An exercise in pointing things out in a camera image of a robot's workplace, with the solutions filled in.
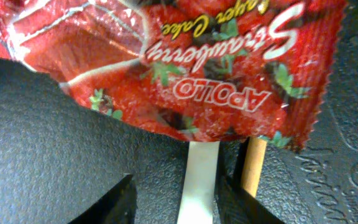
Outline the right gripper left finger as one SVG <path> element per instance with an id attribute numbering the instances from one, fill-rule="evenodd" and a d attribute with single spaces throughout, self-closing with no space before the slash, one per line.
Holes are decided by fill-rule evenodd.
<path id="1" fill-rule="evenodd" d="M 135 181 L 126 175 L 89 209 L 69 224 L 134 224 Z"/>

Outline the red snack wrapper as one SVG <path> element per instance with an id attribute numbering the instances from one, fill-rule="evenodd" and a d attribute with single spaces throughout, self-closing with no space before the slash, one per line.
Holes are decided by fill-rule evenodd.
<path id="1" fill-rule="evenodd" d="M 343 0 L 0 0 L 0 58 L 79 105 L 181 141 L 304 148 Z"/>

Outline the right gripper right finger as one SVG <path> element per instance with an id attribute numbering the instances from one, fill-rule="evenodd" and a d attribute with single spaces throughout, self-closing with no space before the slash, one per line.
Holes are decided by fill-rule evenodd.
<path id="1" fill-rule="evenodd" d="M 284 224 L 226 175 L 219 179 L 219 218 L 223 224 Z"/>

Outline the white plastic fork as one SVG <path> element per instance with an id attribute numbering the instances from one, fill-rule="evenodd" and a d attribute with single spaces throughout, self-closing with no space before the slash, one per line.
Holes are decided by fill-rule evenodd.
<path id="1" fill-rule="evenodd" d="M 190 142 L 177 224 L 212 224 L 219 142 Z"/>

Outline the wooden chopstick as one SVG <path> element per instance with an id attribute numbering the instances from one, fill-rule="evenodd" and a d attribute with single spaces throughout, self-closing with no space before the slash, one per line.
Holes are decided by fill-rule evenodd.
<path id="1" fill-rule="evenodd" d="M 253 198 L 257 195 L 267 141 L 250 138 L 241 175 L 241 187 Z"/>

